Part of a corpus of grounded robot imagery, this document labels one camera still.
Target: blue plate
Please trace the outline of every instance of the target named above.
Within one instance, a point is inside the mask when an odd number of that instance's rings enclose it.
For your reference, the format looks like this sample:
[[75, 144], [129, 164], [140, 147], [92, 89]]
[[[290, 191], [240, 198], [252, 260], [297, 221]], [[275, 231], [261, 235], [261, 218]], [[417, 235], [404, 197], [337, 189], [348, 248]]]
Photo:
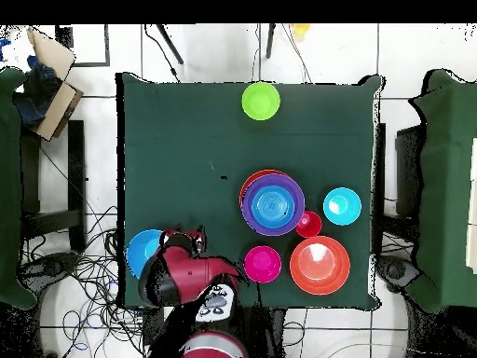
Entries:
[[145, 263], [159, 247], [160, 234], [161, 231], [157, 229], [144, 230], [129, 242], [126, 259], [129, 270], [136, 279], [141, 277]]
[[253, 197], [252, 215], [262, 227], [284, 227], [292, 220], [293, 213], [292, 195], [281, 186], [266, 186]]
[[323, 211], [332, 223], [349, 225], [356, 221], [361, 213], [361, 200], [358, 194], [349, 188], [336, 188], [323, 202]]

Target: green tablecloth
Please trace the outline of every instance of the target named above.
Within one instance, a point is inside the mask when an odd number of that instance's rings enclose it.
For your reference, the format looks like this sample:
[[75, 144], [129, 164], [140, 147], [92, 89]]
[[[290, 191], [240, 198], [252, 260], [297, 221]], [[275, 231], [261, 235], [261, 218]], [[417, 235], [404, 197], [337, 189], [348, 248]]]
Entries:
[[477, 275], [466, 267], [472, 139], [477, 137], [477, 84], [433, 71], [426, 94], [414, 99], [426, 123], [420, 156], [424, 181], [416, 263], [423, 275], [407, 290], [428, 312], [477, 307]]
[[25, 79], [18, 69], [0, 71], [0, 302], [21, 309], [36, 304], [35, 296], [16, 277], [21, 251], [21, 120], [12, 95]]
[[[376, 306], [367, 285], [373, 98], [379, 76], [359, 86], [278, 84], [280, 109], [268, 121], [244, 114], [240, 99], [249, 84], [151, 84], [127, 74], [123, 83], [126, 245], [148, 228], [203, 224], [208, 255], [238, 261], [257, 243], [279, 251], [281, 274], [261, 285], [264, 306]], [[289, 258], [300, 241], [295, 232], [262, 237], [243, 220], [240, 188], [262, 169], [289, 174], [302, 187], [307, 209], [323, 217], [321, 234], [348, 250], [349, 278], [336, 293], [312, 296], [294, 284]], [[361, 216], [348, 227], [331, 224], [322, 212], [325, 195], [338, 186], [361, 197]], [[256, 286], [242, 285], [239, 299], [245, 306], [255, 303]], [[142, 305], [128, 270], [125, 305]]]

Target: magenta bowl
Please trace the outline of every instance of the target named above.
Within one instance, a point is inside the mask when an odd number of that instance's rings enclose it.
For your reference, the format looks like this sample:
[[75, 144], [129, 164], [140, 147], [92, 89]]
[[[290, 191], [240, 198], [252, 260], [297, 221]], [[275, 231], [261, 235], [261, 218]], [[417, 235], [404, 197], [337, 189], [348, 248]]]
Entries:
[[245, 272], [254, 282], [272, 282], [281, 271], [279, 253], [268, 246], [253, 247], [245, 255]]

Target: lime green bowl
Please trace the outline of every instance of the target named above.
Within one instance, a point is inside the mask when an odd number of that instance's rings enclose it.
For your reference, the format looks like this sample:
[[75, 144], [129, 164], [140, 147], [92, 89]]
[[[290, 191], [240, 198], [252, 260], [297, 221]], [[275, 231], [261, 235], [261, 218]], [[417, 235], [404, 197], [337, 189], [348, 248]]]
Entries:
[[265, 121], [279, 109], [279, 92], [272, 84], [255, 82], [243, 91], [242, 107], [250, 118]]

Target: yellow object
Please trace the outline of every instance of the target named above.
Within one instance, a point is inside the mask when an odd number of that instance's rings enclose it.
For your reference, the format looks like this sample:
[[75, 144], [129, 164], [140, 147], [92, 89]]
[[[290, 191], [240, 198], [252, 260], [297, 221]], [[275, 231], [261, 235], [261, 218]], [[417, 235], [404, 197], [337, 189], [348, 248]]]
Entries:
[[292, 23], [293, 35], [298, 41], [305, 38], [305, 33], [309, 29], [309, 23]]

